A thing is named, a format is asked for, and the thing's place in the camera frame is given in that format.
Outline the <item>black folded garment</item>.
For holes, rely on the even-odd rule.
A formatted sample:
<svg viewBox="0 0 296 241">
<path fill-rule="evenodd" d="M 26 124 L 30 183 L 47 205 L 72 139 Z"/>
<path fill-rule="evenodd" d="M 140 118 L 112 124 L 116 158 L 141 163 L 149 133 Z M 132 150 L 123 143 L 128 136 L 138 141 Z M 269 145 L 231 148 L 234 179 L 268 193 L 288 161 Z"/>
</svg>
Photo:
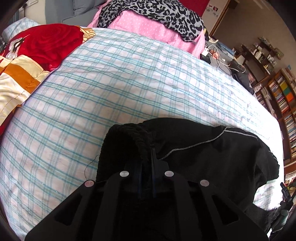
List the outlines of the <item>black folded garment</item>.
<svg viewBox="0 0 296 241">
<path fill-rule="evenodd" d="M 232 73 L 232 77 L 241 84 L 251 95 L 255 94 L 255 91 L 250 85 L 249 73 L 247 69 L 240 65 L 236 60 L 232 60 L 229 63 L 228 68 Z"/>
</svg>

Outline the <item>leopard print cloth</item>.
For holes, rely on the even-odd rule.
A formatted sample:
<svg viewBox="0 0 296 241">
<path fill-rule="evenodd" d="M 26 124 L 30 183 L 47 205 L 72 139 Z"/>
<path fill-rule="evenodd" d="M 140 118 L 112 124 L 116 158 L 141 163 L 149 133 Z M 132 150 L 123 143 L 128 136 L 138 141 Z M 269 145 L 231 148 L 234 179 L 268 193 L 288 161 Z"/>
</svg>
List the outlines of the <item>leopard print cloth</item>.
<svg viewBox="0 0 296 241">
<path fill-rule="evenodd" d="M 102 8 L 97 27 L 109 27 L 123 11 L 133 11 L 163 24 L 168 29 L 177 32 L 184 42 L 194 41 L 204 29 L 201 17 L 186 8 L 180 1 L 162 0 L 110 1 Z"/>
</svg>

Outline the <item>grey padded jacket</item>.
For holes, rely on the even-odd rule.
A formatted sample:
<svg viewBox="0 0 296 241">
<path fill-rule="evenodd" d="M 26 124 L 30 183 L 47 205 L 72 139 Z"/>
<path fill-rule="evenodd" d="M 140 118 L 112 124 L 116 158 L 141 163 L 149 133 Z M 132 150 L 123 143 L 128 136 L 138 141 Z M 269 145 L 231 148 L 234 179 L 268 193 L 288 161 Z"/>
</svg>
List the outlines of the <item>grey padded jacket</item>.
<svg viewBox="0 0 296 241">
<path fill-rule="evenodd" d="M 88 26 L 104 0 L 46 0 L 46 23 Z"/>
</svg>

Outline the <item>wooden bookshelf with books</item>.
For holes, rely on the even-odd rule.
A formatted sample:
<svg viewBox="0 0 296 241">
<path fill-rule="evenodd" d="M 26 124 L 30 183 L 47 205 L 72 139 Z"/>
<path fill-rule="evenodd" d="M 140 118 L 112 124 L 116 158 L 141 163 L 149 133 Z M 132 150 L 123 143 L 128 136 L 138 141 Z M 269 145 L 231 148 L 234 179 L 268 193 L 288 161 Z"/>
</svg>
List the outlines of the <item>wooden bookshelf with books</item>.
<svg viewBox="0 0 296 241">
<path fill-rule="evenodd" d="M 253 87 L 258 101 L 278 121 L 283 142 L 284 173 L 295 171 L 295 78 L 281 69 Z"/>
</svg>

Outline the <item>red orange cream blanket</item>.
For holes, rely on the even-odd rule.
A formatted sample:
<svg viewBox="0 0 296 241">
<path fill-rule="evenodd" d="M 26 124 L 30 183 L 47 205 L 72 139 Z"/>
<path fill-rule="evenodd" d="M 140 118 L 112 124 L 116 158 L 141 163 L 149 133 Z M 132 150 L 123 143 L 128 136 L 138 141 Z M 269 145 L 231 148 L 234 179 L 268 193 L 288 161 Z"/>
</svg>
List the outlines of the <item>red orange cream blanket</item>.
<svg viewBox="0 0 296 241">
<path fill-rule="evenodd" d="M 95 36 L 92 28 L 38 25 L 14 36 L 1 52 L 1 133 L 14 112 L 63 60 Z"/>
</svg>

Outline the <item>dark wooden desk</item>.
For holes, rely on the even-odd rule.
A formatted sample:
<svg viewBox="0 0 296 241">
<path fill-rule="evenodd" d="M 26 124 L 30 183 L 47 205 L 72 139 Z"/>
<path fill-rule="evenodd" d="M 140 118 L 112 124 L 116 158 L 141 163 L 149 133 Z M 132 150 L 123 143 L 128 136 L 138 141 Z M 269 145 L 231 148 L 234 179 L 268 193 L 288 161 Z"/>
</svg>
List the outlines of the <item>dark wooden desk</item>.
<svg viewBox="0 0 296 241">
<path fill-rule="evenodd" d="M 280 49 L 274 47 L 267 38 L 258 37 L 258 43 L 254 43 L 252 47 L 241 44 L 241 55 L 245 58 L 243 65 L 253 61 L 265 76 L 272 75 L 278 60 L 284 57 Z"/>
</svg>

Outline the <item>pink polka dot pillow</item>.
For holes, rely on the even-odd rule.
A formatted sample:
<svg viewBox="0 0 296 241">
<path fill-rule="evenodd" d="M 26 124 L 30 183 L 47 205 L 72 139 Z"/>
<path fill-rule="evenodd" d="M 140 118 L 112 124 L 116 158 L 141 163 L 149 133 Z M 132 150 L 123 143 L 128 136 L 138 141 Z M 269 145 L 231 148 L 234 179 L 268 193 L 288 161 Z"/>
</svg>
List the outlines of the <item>pink polka dot pillow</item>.
<svg viewBox="0 0 296 241">
<path fill-rule="evenodd" d="M 109 2 L 107 1 L 98 8 L 98 12 L 88 25 L 89 27 L 97 27 L 100 12 Z M 197 58 L 200 57 L 205 49 L 205 28 L 194 41 L 184 42 L 181 36 L 174 30 L 170 30 L 163 24 L 138 15 L 133 11 L 123 11 L 107 28 L 131 32 L 152 40 L 161 41 L 188 52 Z"/>
</svg>

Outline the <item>black pants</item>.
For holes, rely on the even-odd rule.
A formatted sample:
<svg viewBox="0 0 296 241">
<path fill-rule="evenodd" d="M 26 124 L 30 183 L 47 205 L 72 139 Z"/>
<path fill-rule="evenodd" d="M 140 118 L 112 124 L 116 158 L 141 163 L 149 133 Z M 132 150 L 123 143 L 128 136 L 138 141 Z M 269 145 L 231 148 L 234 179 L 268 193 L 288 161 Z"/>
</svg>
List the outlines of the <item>black pants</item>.
<svg viewBox="0 0 296 241">
<path fill-rule="evenodd" d="M 255 134 L 227 126 L 206 126 L 180 118 L 155 118 L 113 125 L 101 147 L 96 180 L 149 164 L 151 154 L 187 180 L 208 180 L 255 223 L 271 211 L 253 204 L 255 192 L 279 176 L 269 147 Z"/>
</svg>

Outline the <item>plaid white blue bedsheet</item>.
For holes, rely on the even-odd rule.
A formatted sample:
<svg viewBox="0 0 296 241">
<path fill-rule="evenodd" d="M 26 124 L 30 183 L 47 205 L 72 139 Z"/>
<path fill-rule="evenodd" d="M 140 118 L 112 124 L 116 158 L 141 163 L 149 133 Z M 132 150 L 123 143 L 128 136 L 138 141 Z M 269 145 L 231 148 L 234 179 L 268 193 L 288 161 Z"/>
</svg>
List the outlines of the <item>plaid white blue bedsheet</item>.
<svg viewBox="0 0 296 241">
<path fill-rule="evenodd" d="M 16 111 L 1 142 L 1 201 L 24 240 L 94 179 L 108 129 L 160 117 L 257 135 L 283 166 L 278 121 L 236 80 L 162 42 L 111 29 L 70 54 Z"/>
</svg>

